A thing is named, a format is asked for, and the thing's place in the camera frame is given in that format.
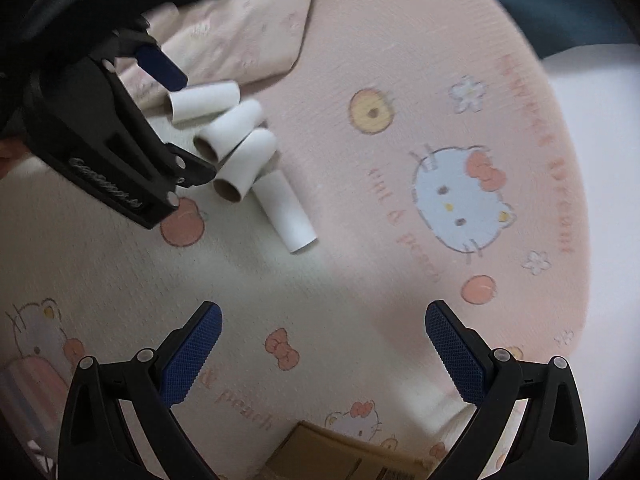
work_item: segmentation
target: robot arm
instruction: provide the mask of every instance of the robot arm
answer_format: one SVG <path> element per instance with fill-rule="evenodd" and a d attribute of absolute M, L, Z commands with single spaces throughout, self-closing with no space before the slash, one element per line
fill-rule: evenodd
<path fill-rule="evenodd" d="M 167 89 L 184 88 L 187 77 L 146 33 L 141 13 L 197 1 L 20 0 L 22 15 L 0 22 L 0 138 L 26 132 L 29 149 L 57 172 L 154 227 L 177 208 L 176 186 L 206 184 L 215 169 L 160 141 L 113 65 L 133 57 Z"/>

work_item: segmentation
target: fabric surface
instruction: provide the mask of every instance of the fabric surface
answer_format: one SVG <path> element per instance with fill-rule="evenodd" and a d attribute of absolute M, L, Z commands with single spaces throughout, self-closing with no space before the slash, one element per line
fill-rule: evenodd
<path fill-rule="evenodd" d="M 431 470 L 474 408 L 425 334 L 430 301 L 525 360 L 580 338 L 586 210 L 545 75 L 494 0 L 315 0 L 296 67 L 256 97 L 319 241 L 289 254 L 252 195 L 211 186 L 146 231 L 28 160 L 0 182 L 2 364 L 129 359 L 211 300 L 223 332 L 174 413 L 218 474 L 252 477 L 298 420 Z M 150 122 L 193 150 L 196 126 Z"/>
<path fill-rule="evenodd" d="M 574 46 L 635 43 L 610 0 L 499 0 L 540 58 Z"/>
<path fill-rule="evenodd" d="M 196 85 L 239 83 L 288 72 L 298 58 L 311 0 L 202 0 L 148 16 L 149 34 Z M 165 88 L 130 60 L 118 72 L 141 108 L 162 104 Z"/>

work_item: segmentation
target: cardboard box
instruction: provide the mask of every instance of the cardboard box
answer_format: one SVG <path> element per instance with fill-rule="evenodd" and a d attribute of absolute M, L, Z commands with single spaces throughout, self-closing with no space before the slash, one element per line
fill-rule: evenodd
<path fill-rule="evenodd" d="M 300 422 L 255 480 L 424 480 L 430 464 Z"/>

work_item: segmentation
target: barcode label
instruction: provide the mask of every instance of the barcode label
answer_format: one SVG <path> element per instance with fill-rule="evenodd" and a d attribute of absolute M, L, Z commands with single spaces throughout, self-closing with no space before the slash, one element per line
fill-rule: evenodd
<path fill-rule="evenodd" d="M 383 467 L 376 480 L 414 480 L 415 475 Z"/>

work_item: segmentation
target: dark cloth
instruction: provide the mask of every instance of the dark cloth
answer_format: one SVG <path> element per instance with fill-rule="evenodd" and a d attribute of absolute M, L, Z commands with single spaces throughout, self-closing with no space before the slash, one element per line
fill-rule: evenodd
<path fill-rule="evenodd" d="M 540 58 L 574 46 L 637 43 L 610 0 L 499 0 Z"/>

